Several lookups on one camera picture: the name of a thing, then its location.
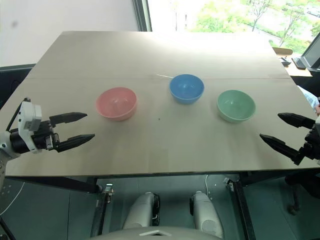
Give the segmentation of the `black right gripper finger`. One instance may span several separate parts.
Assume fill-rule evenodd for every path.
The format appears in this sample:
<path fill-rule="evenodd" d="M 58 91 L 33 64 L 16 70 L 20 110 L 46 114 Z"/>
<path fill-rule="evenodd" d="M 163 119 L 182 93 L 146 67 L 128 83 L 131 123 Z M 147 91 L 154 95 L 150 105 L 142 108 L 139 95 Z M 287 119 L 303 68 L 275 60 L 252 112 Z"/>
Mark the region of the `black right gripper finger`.
<path fill-rule="evenodd" d="M 259 134 L 261 139 L 269 145 L 273 150 L 277 151 L 278 153 L 288 157 L 295 165 L 299 165 L 304 158 L 304 148 L 301 147 L 299 150 L 296 150 L 292 147 L 286 145 L 286 143 L 276 137 L 266 135 L 266 134 Z"/>
<path fill-rule="evenodd" d="M 314 119 L 289 112 L 282 112 L 277 114 L 278 117 L 283 120 L 285 123 L 294 126 L 296 128 L 304 127 L 307 129 L 312 129 L 316 123 Z"/>

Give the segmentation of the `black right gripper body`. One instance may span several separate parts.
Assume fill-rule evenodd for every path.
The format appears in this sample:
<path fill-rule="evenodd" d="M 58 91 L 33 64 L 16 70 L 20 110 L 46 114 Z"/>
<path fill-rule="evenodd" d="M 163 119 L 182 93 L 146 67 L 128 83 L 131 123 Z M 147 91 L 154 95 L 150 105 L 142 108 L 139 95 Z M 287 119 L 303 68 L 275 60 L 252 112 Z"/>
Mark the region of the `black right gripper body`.
<path fill-rule="evenodd" d="M 299 152 L 303 156 L 311 160 L 319 160 L 320 159 L 320 134 L 316 124 L 312 126 L 308 134 L 305 136 L 304 140 L 305 140 L 305 143 L 299 149 Z"/>

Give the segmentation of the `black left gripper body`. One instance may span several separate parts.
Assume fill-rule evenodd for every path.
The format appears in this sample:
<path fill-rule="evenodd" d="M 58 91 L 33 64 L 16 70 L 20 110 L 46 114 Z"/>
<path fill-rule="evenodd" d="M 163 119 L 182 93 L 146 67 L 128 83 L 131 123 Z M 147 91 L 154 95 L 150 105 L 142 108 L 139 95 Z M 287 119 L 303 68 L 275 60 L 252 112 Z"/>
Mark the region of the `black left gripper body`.
<path fill-rule="evenodd" d="M 58 133 L 54 132 L 55 124 L 50 120 L 42 121 L 37 131 L 33 132 L 31 136 L 33 143 L 41 150 L 55 150 L 59 144 L 60 139 Z"/>

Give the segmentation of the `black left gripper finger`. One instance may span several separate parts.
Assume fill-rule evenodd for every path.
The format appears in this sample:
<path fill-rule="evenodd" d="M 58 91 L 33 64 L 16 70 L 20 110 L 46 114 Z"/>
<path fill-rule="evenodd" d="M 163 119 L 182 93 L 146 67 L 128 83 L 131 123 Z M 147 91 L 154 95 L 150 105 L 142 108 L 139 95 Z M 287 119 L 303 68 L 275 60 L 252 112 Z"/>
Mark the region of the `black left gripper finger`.
<path fill-rule="evenodd" d="M 64 152 L 64 151 L 79 147 L 80 145 L 85 144 L 86 142 L 90 141 L 94 137 L 95 137 L 95 134 L 82 134 L 82 135 L 70 137 L 65 141 L 59 142 L 56 145 L 55 150 L 58 153 Z"/>
<path fill-rule="evenodd" d="M 71 122 L 76 122 L 82 118 L 85 118 L 86 116 L 87 114 L 82 112 L 68 112 L 68 113 L 50 116 L 49 120 L 51 122 L 51 125 L 55 126 L 61 123 L 67 124 Z"/>

